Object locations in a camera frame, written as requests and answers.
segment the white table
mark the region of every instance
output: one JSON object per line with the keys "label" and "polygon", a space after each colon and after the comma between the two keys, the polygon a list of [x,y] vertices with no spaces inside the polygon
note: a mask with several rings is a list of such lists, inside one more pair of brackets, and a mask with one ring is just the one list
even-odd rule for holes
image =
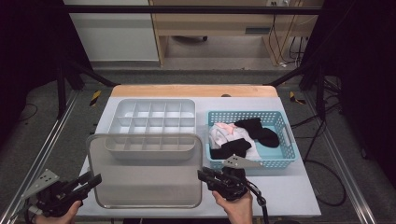
{"label": "white table", "polygon": [[[111,120],[118,103],[123,99],[191,99],[196,104],[197,134],[206,143],[207,130],[206,113],[209,110],[261,110],[280,111],[285,113],[278,97],[128,97],[111,96],[104,113],[99,121],[95,133],[108,133]],[[248,176],[262,192],[267,201],[269,216],[273,217],[315,217],[320,216],[318,202],[308,179],[300,154],[286,169],[262,172],[261,176]],[[205,159],[203,166],[209,166]],[[88,160],[85,160],[81,169],[84,174],[89,169]],[[226,217],[203,183],[201,203],[195,208],[136,208],[136,209],[106,209],[98,205],[93,190],[84,200],[84,206],[78,210],[82,217]],[[262,209],[253,202],[253,216],[261,217]]]}

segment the black horizontal bar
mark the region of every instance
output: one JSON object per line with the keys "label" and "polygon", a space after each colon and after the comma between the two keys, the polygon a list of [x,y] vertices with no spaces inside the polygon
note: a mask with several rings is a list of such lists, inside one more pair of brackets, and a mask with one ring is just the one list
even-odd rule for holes
{"label": "black horizontal bar", "polygon": [[50,10],[68,13],[176,13],[176,14],[277,14],[319,15],[331,12],[321,7],[226,7],[226,6],[44,6]]}

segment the storage box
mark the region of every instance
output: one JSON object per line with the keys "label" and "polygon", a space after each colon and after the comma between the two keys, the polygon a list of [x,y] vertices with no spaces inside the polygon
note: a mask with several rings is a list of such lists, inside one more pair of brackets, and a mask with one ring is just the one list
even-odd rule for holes
{"label": "storage box", "polygon": [[[129,143],[143,146],[146,140],[153,148],[123,154]],[[156,141],[165,151],[157,150]],[[129,160],[116,158],[110,148]],[[95,134],[87,149],[90,169],[102,176],[94,192],[104,208],[193,208],[202,200],[197,170],[202,169],[203,145],[195,134]]]}
{"label": "storage box", "polygon": [[[263,128],[274,131],[279,138],[279,147],[265,147],[256,142],[256,148],[266,169],[284,169],[295,161],[298,153],[289,124],[285,123],[283,115],[279,111],[209,111],[207,114],[209,129],[217,122],[234,123],[241,119],[260,118]],[[224,160],[210,158],[210,146],[206,144],[206,157],[210,161],[212,169],[221,169]]]}
{"label": "storage box", "polygon": [[195,102],[188,99],[120,101],[109,133],[195,133]]}

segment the white cloth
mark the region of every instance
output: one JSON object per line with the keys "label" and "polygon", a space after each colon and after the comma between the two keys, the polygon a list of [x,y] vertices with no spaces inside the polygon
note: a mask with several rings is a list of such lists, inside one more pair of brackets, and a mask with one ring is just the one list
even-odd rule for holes
{"label": "white cloth", "polygon": [[247,142],[251,144],[251,148],[247,150],[246,159],[249,160],[261,160],[259,152],[256,148],[256,143],[248,135],[248,131],[244,128],[233,127],[232,133],[220,128],[220,126],[213,125],[209,130],[209,146],[211,149],[221,149],[221,146],[227,142],[244,138]]}

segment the person's left hand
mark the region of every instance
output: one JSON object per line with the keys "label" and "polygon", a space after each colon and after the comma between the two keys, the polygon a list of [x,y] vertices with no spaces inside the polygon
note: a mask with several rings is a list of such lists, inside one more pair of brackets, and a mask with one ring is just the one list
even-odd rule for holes
{"label": "person's left hand", "polygon": [[73,224],[80,205],[81,201],[75,201],[62,217],[37,216],[35,217],[35,224]]}

